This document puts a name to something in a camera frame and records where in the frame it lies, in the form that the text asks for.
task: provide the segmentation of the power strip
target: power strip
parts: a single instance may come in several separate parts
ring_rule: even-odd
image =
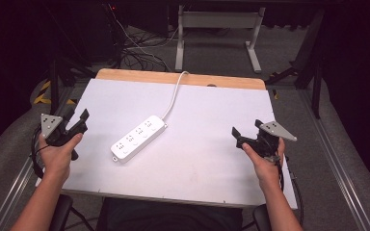
[[[111,151],[114,154],[113,161],[127,163],[145,146],[163,133],[167,126],[158,116],[150,116],[111,146]]]

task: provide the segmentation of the gray floor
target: gray floor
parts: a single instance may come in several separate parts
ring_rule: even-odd
[[[253,73],[244,48],[244,42],[249,39],[251,31],[230,30],[222,37],[193,31],[185,38],[183,69],[197,74],[267,79],[271,73],[289,67],[288,62],[294,60],[304,34],[303,29],[291,32],[288,29],[262,27],[256,44],[256,53],[262,67],[262,74],[259,75]],[[146,52],[162,58],[170,69],[174,69],[175,48],[173,40],[163,47],[148,48]],[[370,230],[370,174],[330,104],[327,87],[323,85],[320,106],[322,118],[316,120],[308,111],[307,96],[311,88],[295,90],[291,86],[294,79],[287,78],[273,87],[277,89],[278,99],[271,92],[269,95],[276,120],[299,138],[297,142],[287,143],[286,155],[290,157],[289,168],[298,177],[304,200],[304,229]],[[40,86],[37,86],[37,90],[31,93],[31,99],[36,97],[39,89]],[[82,90],[77,88],[76,94],[81,94]],[[47,113],[48,110],[48,105],[34,105],[0,137],[0,208],[28,158],[30,139],[39,123],[39,114]],[[320,126],[326,137],[320,133]],[[337,171],[340,167],[344,169],[344,183],[343,172]],[[9,229],[15,221],[33,192],[35,182],[36,176],[32,175],[24,183],[23,194],[13,201],[13,209],[7,211],[9,215],[2,223],[5,227],[3,230]],[[73,194],[72,197],[75,208],[86,218],[98,216],[101,197],[82,194]],[[244,212],[245,223],[251,220],[250,210],[247,208]],[[68,224],[76,221],[79,221],[78,218],[70,215]],[[86,228],[80,225],[70,230]]]

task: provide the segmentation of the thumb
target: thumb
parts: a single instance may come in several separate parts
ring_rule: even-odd
[[[83,139],[83,134],[82,133],[78,133],[76,135],[74,135],[74,137],[68,141],[66,144],[65,144],[65,147],[67,149],[74,149],[75,146],[77,146],[77,144]]]
[[[247,143],[242,144],[243,150],[246,152],[246,154],[251,158],[251,161],[255,164],[261,159],[261,157],[251,148],[250,145]]]

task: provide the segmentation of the black controller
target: black controller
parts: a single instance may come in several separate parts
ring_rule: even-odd
[[[257,134],[257,139],[251,139],[242,137],[242,135],[236,130],[236,128],[232,128],[232,135],[236,138],[236,147],[242,148],[242,144],[245,142],[247,143],[253,150],[264,159],[270,162],[277,162],[280,160],[279,155],[277,155],[278,151],[278,137],[273,136],[264,130],[261,129],[260,125],[263,123],[260,120],[256,120],[254,125],[259,128],[259,133]]]
[[[50,131],[50,135],[45,137],[47,144],[51,146],[63,146],[68,141],[70,141],[76,134],[85,133],[88,130],[86,120],[89,117],[89,112],[87,111],[87,109],[80,115],[80,120],[77,121],[76,124],[74,124],[69,130],[66,130],[66,126],[73,115],[74,111],[68,110],[66,114],[63,116],[61,122],[56,124],[55,127],[53,128],[51,128],[50,125],[47,124],[50,124],[50,122],[55,121],[56,117],[53,118],[48,117],[42,120],[41,124],[42,130],[43,126],[47,126],[49,129],[52,129]],[[77,160],[78,157],[79,156],[77,152],[73,149],[73,151],[71,152],[71,160],[72,161]]]

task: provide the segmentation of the electrical outlet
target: electrical outlet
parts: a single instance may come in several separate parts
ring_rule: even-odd
[[[166,128],[167,124],[161,118],[150,116],[111,146],[113,161],[127,163]]]

